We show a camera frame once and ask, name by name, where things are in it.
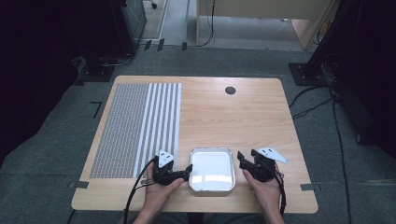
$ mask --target wooden table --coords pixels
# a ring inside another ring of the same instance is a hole
[[[338,0],[217,0],[214,16],[292,19],[291,23],[303,49],[308,49],[336,1]],[[197,0],[197,45],[200,45],[200,17],[212,15],[212,4],[211,0]]]
[[[119,83],[181,83],[179,149],[175,171],[190,163],[190,152],[196,147],[227,147],[233,153],[235,187],[222,197],[197,197],[188,183],[182,185],[163,211],[208,213],[260,212],[254,194],[239,169],[236,158],[241,151],[248,160],[250,150],[273,147],[290,164],[278,163],[285,174],[286,213],[315,213],[318,204],[313,190],[302,190],[310,184],[304,156],[294,129],[281,82],[276,78],[241,77],[117,77],[106,103],[92,148],[80,181],[89,182],[87,189],[76,189],[72,206],[76,210],[124,209],[134,178],[90,178],[97,148]],[[236,89],[233,95],[225,88]],[[139,189],[131,204],[132,211],[141,209],[144,190]]]

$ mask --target right hand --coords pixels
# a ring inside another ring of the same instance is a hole
[[[280,189],[275,179],[261,182],[255,179],[248,170],[243,170],[245,179],[250,184],[250,190],[254,190],[257,200],[264,212],[266,223],[284,223],[279,211]]]

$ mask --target floor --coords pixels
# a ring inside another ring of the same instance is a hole
[[[196,46],[196,0],[157,0],[164,4],[163,26],[159,37],[151,39],[158,43],[164,38],[165,45],[181,46],[187,42],[188,46]],[[148,18],[156,9],[150,3],[145,3]],[[210,36],[211,18],[201,17],[200,42],[204,44]],[[214,17],[214,40],[206,47],[223,49],[268,49],[302,51],[302,46],[294,32],[290,20],[260,19],[260,18],[231,18]],[[315,51],[316,44],[312,44],[308,51]]]

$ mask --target gray carpet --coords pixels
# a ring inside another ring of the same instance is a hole
[[[117,67],[119,75],[277,77],[288,101],[296,87],[288,63],[307,62],[311,52],[254,49],[155,47],[140,49],[134,59]],[[34,137],[9,154],[0,172],[0,223],[65,223],[72,211],[74,190],[88,155],[110,83],[72,86]],[[328,99],[322,88],[303,95],[291,109],[294,115]],[[353,223],[396,223],[396,188],[368,180],[396,178],[394,159],[376,146],[358,145],[344,108],[336,113],[344,141],[346,174]],[[286,214],[288,223],[347,223],[347,203],[341,153],[332,116],[326,104],[294,121],[307,169],[314,183],[318,211]],[[77,211],[72,223],[117,223],[122,212]]]

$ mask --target black cable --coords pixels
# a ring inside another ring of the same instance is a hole
[[[139,177],[136,179],[136,182],[134,182],[134,187],[131,190],[131,194],[128,197],[128,202],[126,203],[126,207],[124,209],[124,220],[123,223],[126,224],[128,221],[128,213],[129,213],[129,206],[131,205],[131,200],[134,197],[134,193],[136,192],[137,184],[140,181],[140,178],[142,178],[142,175],[145,173],[145,171],[148,169],[149,165],[155,160],[155,158],[151,159],[146,165],[145,168],[143,168],[142,172],[140,173]]]
[[[344,145],[343,145],[343,139],[341,138],[340,128],[338,126],[337,116],[336,116],[336,113],[335,113],[335,103],[336,103],[336,98],[333,97],[333,100],[332,100],[332,114],[333,114],[333,117],[334,117],[335,129],[337,131],[338,141],[340,143],[340,149],[341,149],[341,164],[342,164],[342,167],[343,167],[343,177],[344,177],[344,183],[345,183],[345,189],[346,189],[347,219],[348,219],[348,223],[352,224],[352,216],[350,214],[349,186],[348,186],[348,183],[347,183],[347,171],[346,171],[346,164],[345,164],[345,158],[344,158]]]
[[[312,110],[314,110],[314,109],[320,107],[321,105],[326,105],[326,104],[329,103],[332,99],[333,99],[333,97],[330,98],[330,99],[328,99],[328,100],[323,101],[322,103],[320,103],[320,104],[318,104],[318,105],[315,105],[314,107],[311,107],[311,108],[309,108],[309,109],[307,109],[307,110],[305,110],[305,111],[302,111],[302,112],[300,112],[300,113],[294,115],[292,118],[293,118],[293,119],[299,119],[300,117],[305,116],[307,113],[309,113],[310,111],[312,111]]]
[[[281,194],[281,200],[280,200],[280,215],[283,216],[283,214],[285,213],[285,208],[286,208],[286,192],[285,192],[285,182],[282,178],[282,175],[279,171],[275,170],[275,172],[272,172],[272,170],[267,166],[267,164],[265,164],[265,162],[258,160],[259,163],[261,163],[263,166],[265,166],[265,168],[267,168],[267,170],[271,173],[271,175],[273,176],[273,178],[276,180],[277,184],[279,185],[279,190],[280,190],[280,194]]]
[[[121,66],[121,65],[125,65],[126,63],[128,63],[129,61],[131,61],[131,59],[132,59],[133,57],[134,57],[134,55],[131,54],[131,55],[129,56],[129,58],[128,58],[126,61],[122,62],[122,63],[101,63],[101,65],[104,66],[104,67],[108,67],[108,66]]]
[[[211,22],[209,22],[208,21],[208,23],[209,23],[209,26],[210,26],[210,36],[209,36],[209,38],[206,40],[206,42],[203,44],[203,45],[197,45],[197,47],[204,47],[204,46],[206,46],[206,45],[208,45],[210,42],[212,42],[212,40],[214,40],[215,39],[215,29],[214,29],[214,27],[213,27],[213,17],[214,17],[214,15],[215,15],[215,4],[216,4],[216,0],[213,0],[213,5],[212,5],[212,21]]]
[[[72,213],[69,216],[69,219],[67,219],[67,224],[70,224],[70,222],[72,221],[73,215],[75,214],[76,210],[73,209]]]
[[[147,186],[151,186],[151,185],[155,185],[155,184],[157,184],[157,183],[152,183],[152,184],[142,185],[142,186],[140,186],[140,187],[139,187],[139,188],[137,188],[137,189],[145,188],[145,187],[147,187]]]
[[[298,99],[301,95],[303,95],[304,93],[306,93],[306,92],[308,92],[308,91],[312,91],[312,90],[317,89],[317,88],[322,88],[322,87],[326,87],[326,86],[308,87],[308,88],[306,88],[306,89],[300,91],[300,92],[294,97],[293,101],[289,104],[289,108],[291,108],[291,106],[294,105],[294,103],[297,101],[297,99]]]

